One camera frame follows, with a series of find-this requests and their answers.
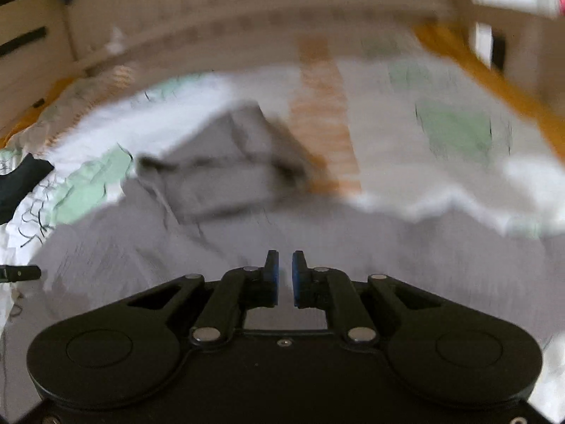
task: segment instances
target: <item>gray garment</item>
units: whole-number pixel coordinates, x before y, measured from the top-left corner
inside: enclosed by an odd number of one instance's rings
[[[306,159],[258,107],[218,117],[161,161],[144,159],[125,198],[61,225],[34,262],[41,282],[22,287],[22,314],[6,329],[10,420],[37,401],[25,351],[43,328],[187,273],[281,259],[278,308],[254,310],[255,328],[323,327],[319,311],[292,308],[290,261],[356,280],[386,273],[514,322],[540,341],[565,330],[565,237],[507,238],[451,211],[417,224],[303,192]]]

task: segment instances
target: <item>orange fabric edge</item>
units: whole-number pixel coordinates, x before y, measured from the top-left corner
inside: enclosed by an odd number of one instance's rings
[[[534,97],[489,69],[465,45],[463,38],[447,25],[426,24],[414,28],[420,43],[430,52],[449,57],[475,81],[503,100],[521,118],[535,121],[546,142],[565,163],[565,120]]]
[[[39,119],[41,112],[56,101],[61,93],[63,93],[63,91],[67,89],[67,87],[69,87],[76,79],[77,78],[75,77],[69,77],[55,81],[49,92],[45,95],[43,104],[37,108],[29,108],[13,126],[13,128],[10,129],[6,135],[0,138],[0,148],[4,148],[8,144],[10,138],[12,138],[15,134],[35,124]]]

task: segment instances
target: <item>folded gray cloth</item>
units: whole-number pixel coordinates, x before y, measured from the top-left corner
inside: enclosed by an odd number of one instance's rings
[[[215,119],[162,160],[142,159],[125,198],[61,225],[33,260],[44,279],[22,287],[22,314],[6,329],[8,417],[34,405],[25,368],[33,337],[55,321],[188,273],[281,258],[275,309],[248,314],[254,328],[323,327],[319,311],[292,308],[290,261],[365,280],[386,273],[514,322],[540,341],[565,330],[565,237],[508,238],[451,211],[412,224],[302,190],[307,161],[258,107]]]

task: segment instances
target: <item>bed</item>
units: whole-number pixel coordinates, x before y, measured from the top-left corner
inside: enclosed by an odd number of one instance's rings
[[[311,190],[362,212],[419,224],[454,208],[518,240],[558,237],[565,226],[563,123],[509,83],[558,109],[558,20],[471,0],[14,0],[0,16],[39,7],[29,27],[7,25],[10,36],[48,30],[0,58],[2,71],[17,75],[2,79],[3,133],[55,80],[80,79],[3,150],[5,172],[27,152],[55,166],[3,226],[6,263],[27,264],[58,224],[88,213],[85,203],[120,199],[140,154],[162,156],[247,100],[309,151],[320,169]],[[468,57],[477,22],[506,36],[508,81]],[[532,71],[539,74],[524,75]],[[454,141],[462,128],[466,137]],[[53,278],[45,281],[51,289]],[[38,291],[4,285],[3,320]],[[18,319],[8,331],[25,331]],[[14,378],[25,372],[21,351],[36,331],[8,337],[2,355],[10,420],[36,400],[25,396],[29,381]],[[532,402],[559,420],[563,339],[558,331],[537,338],[545,365]]]

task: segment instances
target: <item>metal bolt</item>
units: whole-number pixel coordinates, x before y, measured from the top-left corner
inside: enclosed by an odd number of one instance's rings
[[[283,338],[277,341],[277,345],[281,348],[289,348],[290,346],[292,346],[292,340]]]
[[[220,336],[220,331],[214,327],[201,327],[192,332],[192,337],[198,342],[217,341]]]
[[[369,342],[377,337],[377,333],[369,327],[355,327],[347,332],[347,336],[355,342]]]

